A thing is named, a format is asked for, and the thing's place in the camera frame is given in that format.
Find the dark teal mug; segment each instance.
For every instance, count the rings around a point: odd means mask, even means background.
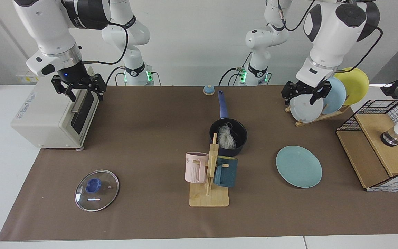
[[[214,184],[222,187],[234,187],[237,173],[237,159],[228,156],[218,156]]]

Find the wooden base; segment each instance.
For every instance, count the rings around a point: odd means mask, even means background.
[[[342,115],[344,112],[346,112],[346,110],[348,110],[348,108],[349,108],[350,106],[349,105],[344,105],[344,106],[342,106],[342,108],[340,108],[337,112],[333,112],[333,113],[330,113],[330,114],[321,114],[320,116],[319,116],[319,118],[317,118],[316,120],[314,120],[313,122],[309,122],[309,123],[303,123],[302,121],[297,121],[296,123],[295,123],[295,125],[297,126],[297,127],[300,127],[300,126],[304,126],[304,125],[308,125],[308,124],[310,124],[310,123],[314,123],[314,122],[317,122],[317,121],[320,121],[320,120],[324,120],[324,119],[327,119],[327,118],[332,118],[332,117],[335,117],[335,116],[338,116],[338,115]],[[291,112],[291,110],[290,110],[290,107],[286,107],[286,109],[285,109],[285,112]]]
[[[190,206],[228,206],[228,188],[211,184],[207,195],[207,183],[190,183]]]

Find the brown table mat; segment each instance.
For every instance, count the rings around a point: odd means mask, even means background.
[[[109,87],[84,151],[40,151],[0,241],[398,233],[398,193],[365,192],[335,135],[352,112],[297,128],[281,88],[221,88],[248,142],[237,156],[230,205],[193,208],[185,153],[208,152],[217,95],[201,87]],[[275,157],[287,145],[319,158],[317,186],[299,189],[281,178]],[[108,208],[89,213],[73,196],[97,169],[114,172],[120,192]]]

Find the light blue plate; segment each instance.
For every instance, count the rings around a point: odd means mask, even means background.
[[[322,179],[322,166],[316,156],[300,146],[286,146],[276,157],[277,170],[290,184],[309,188]]]
[[[323,99],[323,104],[328,106],[322,111],[322,114],[331,114],[337,112],[346,99],[346,89],[343,83],[334,77],[329,77],[328,81],[331,84],[331,90],[328,96]]]

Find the black cable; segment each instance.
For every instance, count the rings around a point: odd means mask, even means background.
[[[250,57],[250,55],[251,55],[252,53],[253,53],[253,52],[250,52],[250,53],[248,54],[247,58],[245,59],[244,63],[242,64],[242,67],[245,66],[245,63],[247,63],[248,58]]]
[[[117,74],[116,74],[116,76],[115,76],[115,83],[116,83],[116,85],[117,85],[117,76],[120,75],[120,74],[124,75],[124,73],[117,73]]]
[[[221,85],[221,83],[222,83],[222,80],[224,79],[224,77],[227,75],[227,73],[229,73],[229,72],[231,72],[231,71],[233,71],[233,70],[237,70],[237,68],[230,68],[230,69],[228,69],[225,73],[224,73],[224,75],[222,75],[222,78],[221,78],[221,80],[219,81],[219,85]]]
[[[229,80],[228,80],[228,85],[227,86],[229,86],[229,82],[231,81],[231,79],[234,77],[234,76],[241,76],[242,74],[233,74],[233,75],[231,75],[231,77],[229,78]]]
[[[378,31],[380,32],[380,35],[379,35],[379,37],[377,38],[376,42],[374,42],[374,44],[373,44],[373,45],[371,46],[371,48],[368,50],[368,52],[366,52],[366,54],[362,57],[362,59],[361,59],[354,67],[352,67],[351,69],[346,70],[346,71],[345,71],[345,70],[337,70],[336,73],[348,73],[348,72],[351,72],[351,71],[353,71],[355,68],[357,68],[357,66],[359,66],[360,63],[362,63],[363,60],[365,60],[365,58],[369,55],[369,53],[373,50],[373,48],[377,45],[377,43],[379,43],[380,39],[381,39],[382,36],[383,36],[383,30],[382,30],[381,28],[376,27],[376,30],[378,30]]]
[[[299,28],[300,24],[302,24],[303,20],[305,19],[306,15],[307,15],[308,12],[310,11],[310,9],[311,9],[311,7],[313,6],[313,4],[314,4],[315,1],[316,1],[316,0],[313,0],[313,1],[311,2],[310,6],[308,6],[308,9],[306,9],[305,14],[303,14],[302,19],[300,19],[300,22],[297,24],[297,26],[296,26],[295,28],[289,29],[289,28],[286,26],[286,21],[285,21],[285,19],[284,19],[284,17],[283,17],[283,12],[282,12],[282,8],[281,8],[281,3],[279,2],[279,0],[277,0],[277,7],[278,7],[278,9],[279,9],[279,11],[280,11],[280,13],[281,13],[281,20],[282,20],[282,23],[283,23],[283,27],[284,27],[286,30],[290,31],[290,32],[293,32],[294,30],[297,30],[297,28]]]
[[[110,75],[109,75],[108,78],[107,78],[107,81],[105,82],[106,85],[108,85],[108,81],[109,81],[110,78],[112,77],[113,73],[114,73],[116,70],[120,69],[120,68],[121,68],[121,67],[118,66],[117,68],[115,68],[115,69],[112,70],[112,72],[110,73]]]
[[[268,78],[267,85],[270,83],[271,76],[272,76],[273,74],[272,74],[272,73],[268,73],[268,74],[267,74],[267,77],[268,77],[268,75],[270,75],[270,78]]]
[[[101,62],[101,61],[83,61],[82,63],[84,63],[84,64],[99,63],[99,64],[104,64],[104,65],[115,65],[115,64],[119,63],[119,62],[124,58],[125,52],[127,51],[127,47],[128,47],[128,31],[127,31],[126,28],[124,28],[124,27],[123,27],[122,25],[120,25],[120,24],[114,24],[114,23],[112,23],[112,22],[109,22],[109,25],[119,26],[119,27],[123,28],[123,30],[125,31],[125,35],[126,35],[125,47],[124,47],[124,50],[123,50],[123,52],[122,52],[121,57],[120,57],[117,61],[112,62],[112,63]]]
[[[242,64],[242,67],[245,66],[245,63],[247,63],[248,58],[250,57],[250,55],[251,55],[252,53],[253,53],[253,51],[251,51],[251,52],[248,54],[247,58],[245,59],[244,63]]]
[[[65,5],[64,0],[61,0],[61,4],[64,6],[65,9],[67,9],[67,6]],[[97,21],[97,20],[93,20],[93,19],[89,19],[89,18],[86,18],[86,17],[79,16],[79,15],[76,14],[76,13],[74,13],[74,14],[75,14],[76,17],[78,17],[79,19],[86,19],[86,20],[89,20],[89,21],[91,21],[91,22],[99,22],[99,23],[102,23],[102,24],[104,23],[104,22],[100,22],[100,21]],[[99,64],[104,64],[104,65],[115,65],[115,64],[119,63],[119,62],[124,58],[125,52],[126,52],[127,47],[128,47],[128,31],[127,31],[127,29],[126,29],[123,25],[115,24],[115,23],[113,23],[113,22],[109,22],[108,24],[109,24],[109,25],[114,25],[114,26],[121,27],[121,28],[125,31],[125,35],[126,35],[125,48],[124,48],[124,51],[122,52],[121,57],[120,57],[117,61],[115,61],[115,62],[113,62],[113,63],[101,62],[101,61],[83,61],[83,62],[82,62],[83,64],[96,64],[96,63],[99,63]]]
[[[158,75],[158,81],[159,81],[159,85],[162,86],[161,84],[161,77],[159,76],[158,72],[150,72],[151,74],[157,74]]]

